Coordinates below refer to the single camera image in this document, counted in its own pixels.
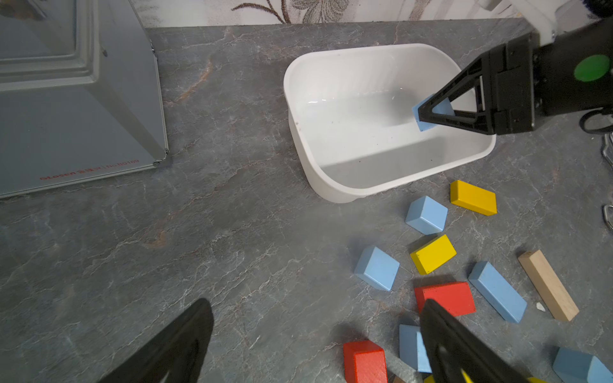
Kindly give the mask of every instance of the light blue rectangular block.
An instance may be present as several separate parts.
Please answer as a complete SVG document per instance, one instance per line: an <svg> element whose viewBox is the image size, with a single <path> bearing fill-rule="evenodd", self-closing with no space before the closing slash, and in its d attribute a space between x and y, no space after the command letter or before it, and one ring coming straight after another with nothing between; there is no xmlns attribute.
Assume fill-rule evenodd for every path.
<svg viewBox="0 0 613 383"><path fill-rule="evenodd" d="M436 234L445 229L448 209L427 195L411 203L406 224L422 234Z"/></svg>
<svg viewBox="0 0 613 383"><path fill-rule="evenodd" d="M560 348L554 371L564 383L613 383L613 374L594 355Z"/></svg>
<svg viewBox="0 0 613 383"><path fill-rule="evenodd" d="M400 262L376 246L362 251L354 273L375 289L390 291L396 279Z"/></svg>
<svg viewBox="0 0 613 383"><path fill-rule="evenodd" d="M430 97L426 98L425 100L423 100L422 102L420 102L419 104L413 107L413 115L415 116L415 120L417 121L417 126L419 128L419 131L421 132L427 131L428 129L432 129L433 127L436 126L436 124L433 124L433 123L426 123L425 121L420 121L419 112L417 111L417 109L419 109L419 107L422 106L424 102L428 101L432 96L434 96L434 94L431 94ZM449 99L445 99L441 101L440 104L432 108L432 111L440 115L455 116L454 108L453 106L451 106L451 102L449 101Z"/></svg>
<svg viewBox="0 0 613 383"><path fill-rule="evenodd" d="M400 325L400 360L420 373L431 373L419 326Z"/></svg>
<svg viewBox="0 0 613 383"><path fill-rule="evenodd" d="M528 303L490 262L477 262L468 280L502 318L513 323L522 320Z"/></svg>

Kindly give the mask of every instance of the metal hook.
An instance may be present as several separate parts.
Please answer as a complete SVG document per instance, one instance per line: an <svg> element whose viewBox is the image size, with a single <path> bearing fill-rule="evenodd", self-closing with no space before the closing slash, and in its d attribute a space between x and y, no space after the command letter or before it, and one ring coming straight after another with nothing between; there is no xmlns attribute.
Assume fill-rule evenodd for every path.
<svg viewBox="0 0 613 383"><path fill-rule="evenodd" d="M583 117L581 117L581 119L579 120L579 127L585 133L589 133L589 134L609 134L613 132L613 124L606 126L606 127L601 127L599 129L587 129L585 127L585 123L587 122L587 120L594 117L595 115L607 116L611 114L613 114L613 107L610 107L610 106L604 107L602 109L590 110L589 112L584 114Z"/></svg>
<svg viewBox="0 0 613 383"><path fill-rule="evenodd" d="M611 217L609 216L609 209L613 211L613 205L603 205L603 218L604 223L609 226L609 229L613 230L613 222L611 222Z"/></svg>

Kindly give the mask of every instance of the black cable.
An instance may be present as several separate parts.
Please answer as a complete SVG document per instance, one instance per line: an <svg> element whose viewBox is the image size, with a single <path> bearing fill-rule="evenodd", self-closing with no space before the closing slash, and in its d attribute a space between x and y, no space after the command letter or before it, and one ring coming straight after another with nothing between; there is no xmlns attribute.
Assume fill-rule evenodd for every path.
<svg viewBox="0 0 613 383"><path fill-rule="evenodd" d="M613 125L601 127L599 129L586 129L585 123L587 122L588 119L590 119L591 117L594 117L595 115L603 115L603 116L613 115L613 107L604 107L602 109L595 109L595 110L589 111L586 114L584 114L583 117L581 117L581 119L579 120L579 127L581 128L581 130L589 134L613 133Z"/></svg>
<svg viewBox="0 0 613 383"><path fill-rule="evenodd" d="M601 18L613 16L613 1L612 0L583 0L591 13Z"/></svg>

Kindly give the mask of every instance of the green circular sticker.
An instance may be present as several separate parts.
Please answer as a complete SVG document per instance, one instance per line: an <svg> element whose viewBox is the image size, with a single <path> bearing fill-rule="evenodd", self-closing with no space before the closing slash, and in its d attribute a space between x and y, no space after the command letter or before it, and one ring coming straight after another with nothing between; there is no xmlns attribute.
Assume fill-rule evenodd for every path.
<svg viewBox="0 0 613 383"><path fill-rule="evenodd" d="M611 59L606 55L593 55L584 58L574 70L577 80L588 83L606 75L611 67Z"/></svg>

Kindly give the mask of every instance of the white plastic bin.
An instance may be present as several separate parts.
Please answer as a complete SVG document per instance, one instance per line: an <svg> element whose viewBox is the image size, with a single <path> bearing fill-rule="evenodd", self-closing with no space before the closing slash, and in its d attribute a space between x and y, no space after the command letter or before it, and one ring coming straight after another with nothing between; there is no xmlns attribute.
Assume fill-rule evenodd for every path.
<svg viewBox="0 0 613 383"><path fill-rule="evenodd" d="M448 126L420 132L411 108L460 72L424 44L307 53L285 73L289 127L311 187L351 202L489 154L496 137ZM475 110L474 92L453 101Z"/></svg>

